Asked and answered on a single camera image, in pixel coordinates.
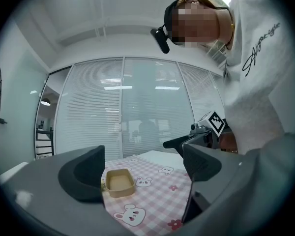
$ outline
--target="beige tray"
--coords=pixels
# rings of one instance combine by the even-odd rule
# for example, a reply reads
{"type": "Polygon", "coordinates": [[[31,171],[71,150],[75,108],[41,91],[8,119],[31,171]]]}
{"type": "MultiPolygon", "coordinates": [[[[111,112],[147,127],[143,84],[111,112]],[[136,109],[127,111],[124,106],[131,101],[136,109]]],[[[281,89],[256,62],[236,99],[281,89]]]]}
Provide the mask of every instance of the beige tray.
{"type": "Polygon", "coordinates": [[[127,169],[108,171],[106,173],[106,189],[113,198],[121,198],[134,193],[135,185],[127,169]]]}

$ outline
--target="person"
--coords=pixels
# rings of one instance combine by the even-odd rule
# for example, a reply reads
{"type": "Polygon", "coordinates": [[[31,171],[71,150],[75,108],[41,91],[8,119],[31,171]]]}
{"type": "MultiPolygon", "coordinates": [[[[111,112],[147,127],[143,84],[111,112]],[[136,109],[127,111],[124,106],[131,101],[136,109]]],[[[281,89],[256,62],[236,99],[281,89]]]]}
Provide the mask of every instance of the person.
{"type": "Polygon", "coordinates": [[[176,0],[164,23],[175,44],[219,40],[227,48],[222,93],[233,134],[220,137],[221,148],[246,154],[284,134],[269,95],[295,68],[295,45],[272,0],[231,0],[224,9],[209,0],[176,0]]]}

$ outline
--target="white ceiling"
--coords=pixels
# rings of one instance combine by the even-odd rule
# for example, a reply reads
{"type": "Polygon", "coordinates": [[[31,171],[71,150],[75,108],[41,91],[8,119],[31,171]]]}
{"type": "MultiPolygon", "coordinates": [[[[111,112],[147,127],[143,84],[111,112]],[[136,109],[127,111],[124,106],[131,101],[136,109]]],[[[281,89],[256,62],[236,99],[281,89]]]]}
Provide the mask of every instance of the white ceiling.
{"type": "Polygon", "coordinates": [[[149,34],[174,0],[26,0],[14,14],[22,34],[50,67],[66,46],[121,33],[149,34]]]}

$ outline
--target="window blinds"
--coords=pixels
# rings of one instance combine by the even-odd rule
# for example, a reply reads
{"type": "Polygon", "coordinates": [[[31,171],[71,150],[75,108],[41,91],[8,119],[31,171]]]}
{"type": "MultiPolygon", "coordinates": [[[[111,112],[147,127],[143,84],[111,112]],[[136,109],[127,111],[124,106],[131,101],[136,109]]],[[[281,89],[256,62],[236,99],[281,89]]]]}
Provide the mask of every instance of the window blinds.
{"type": "Polygon", "coordinates": [[[105,159],[120,158],[119,101],[122,59],[74,65],[59,100],[56,153],[104,145],[105,159]]]}
{"type": "Polygon", "coordinates": [[[211,110],[215,110],[221,118],[225,118],[223,103],[210,73],[183,63],[179,63],[179,66],[195,120],[198,121],[211,110]]]}
{"type": "Polygon", "coordinates": [[[175,62],[125,59],[122,84],[123,157],[163,148],[163,142],[189,134],[190,101],[175,62]]]}

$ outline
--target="white cloth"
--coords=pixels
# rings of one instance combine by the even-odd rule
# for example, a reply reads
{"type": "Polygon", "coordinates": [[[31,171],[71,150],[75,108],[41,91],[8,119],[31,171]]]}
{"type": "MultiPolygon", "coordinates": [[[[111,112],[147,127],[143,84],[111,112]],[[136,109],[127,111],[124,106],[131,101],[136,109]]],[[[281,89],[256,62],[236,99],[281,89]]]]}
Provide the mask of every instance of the white cloth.
{"type": "Polygon", "coordinates": [[[230,11],[235,34],[224,75],[225,118],[245,154],[284,134],[269,94],[295,69],[295,42],[269,0],[232,0],[230,11]]]}

